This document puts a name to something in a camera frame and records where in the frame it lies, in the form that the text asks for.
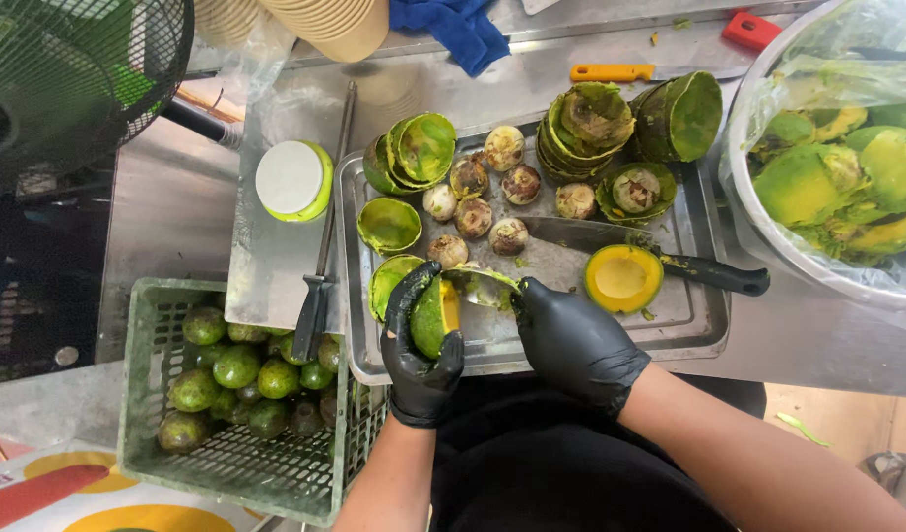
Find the blue towel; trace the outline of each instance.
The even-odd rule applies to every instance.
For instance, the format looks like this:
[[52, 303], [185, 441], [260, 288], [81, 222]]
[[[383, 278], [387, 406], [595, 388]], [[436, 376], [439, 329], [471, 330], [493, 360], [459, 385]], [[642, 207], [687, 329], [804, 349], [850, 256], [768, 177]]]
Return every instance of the blue towel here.
[[483, 9], [490, 0], [390, 0], [391, 30], [426, 30], [475, 77], [509, 54], [509, 43]]

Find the metal bowl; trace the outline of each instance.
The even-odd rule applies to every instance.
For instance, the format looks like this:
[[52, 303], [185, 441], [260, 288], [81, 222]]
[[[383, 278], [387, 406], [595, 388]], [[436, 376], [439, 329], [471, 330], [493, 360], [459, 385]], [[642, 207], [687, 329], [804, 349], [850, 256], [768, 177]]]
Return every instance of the metal bowl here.
[[864, 305], [902, 311], [906, 310], [906, 294], [865, 286], [837, 274], [837, 272], [832, 271], [824, 264], [797, 249], [788, 237], [778, 229], [778, 225], [772, 221], [772, 218], [761, 205], [758, 196], [755, 195], [752, 178], [749, 175], [746, 162], [746, 152], [738, 149], [745, 142], [747, 131], [749, 130], [752, 104], [755, 102], [758, 80], [769, 76], [789, 44], [804, 28], [841, 3], [842, 0], [827, 2], [787, 27], [765, 48], [752, 64], [748, 74], [745, 75], [739, 91], [736, 93], [732, 108], [732, 119], [729, 121], [729, 128], [726, 132], [725, 150], [727, 151], [727, 159], [733, 175], [731, 178], [733, 187], [729, 188], [735, 189], [737, 203], [742, 206], [745, 217], [751, 223], [752, 230], [771, 248], [778, 260], [781, 260], [792, 271], [830, 287]]

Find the red object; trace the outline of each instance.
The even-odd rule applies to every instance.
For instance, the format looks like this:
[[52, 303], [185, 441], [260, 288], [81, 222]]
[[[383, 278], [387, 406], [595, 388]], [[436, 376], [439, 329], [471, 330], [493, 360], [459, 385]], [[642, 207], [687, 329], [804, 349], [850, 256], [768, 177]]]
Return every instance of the red object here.
[[722, 30], [722, 37], [760, 52], [779, 33], [781, 28], [777, 25], [751, 13], [741, 12], [736, 14], [725, 30]]
[[104, 465], [69, 465], [0, 489], [0, 529], [108, 476]]

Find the floor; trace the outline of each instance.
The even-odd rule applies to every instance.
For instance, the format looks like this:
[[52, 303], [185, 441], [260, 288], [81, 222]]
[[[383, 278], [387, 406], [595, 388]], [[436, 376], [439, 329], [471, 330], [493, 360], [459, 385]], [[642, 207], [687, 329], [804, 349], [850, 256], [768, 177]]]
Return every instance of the floor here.
[[906, 398], [787, 384], [765, 384], [765, 420], [804, 437], [777, 417], [797, 417], [831, 453], [854, 465], [874, 453], [906, 453]]

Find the gloved hand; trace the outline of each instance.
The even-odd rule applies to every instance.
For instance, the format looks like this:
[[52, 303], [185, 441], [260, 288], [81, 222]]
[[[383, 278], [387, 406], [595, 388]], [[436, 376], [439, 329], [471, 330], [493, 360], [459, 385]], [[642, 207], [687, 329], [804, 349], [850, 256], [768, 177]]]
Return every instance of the gloved hand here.
[[616, 416], [649, 364], [606, 310], [532, 277], [513, 295], [518, 333], [535, 372], [570, 396]]
[[393, 380], [390, 410], [398, 421], [415, 429], [436, 428], [462, 373], [461, 332], [447, 333], [436, 361], [423, 356], [411, 336], [411, 309], [440, 269], [439, 262], [429, 261], [408, 273], [390, 293], [384, 313], [381, 355]]

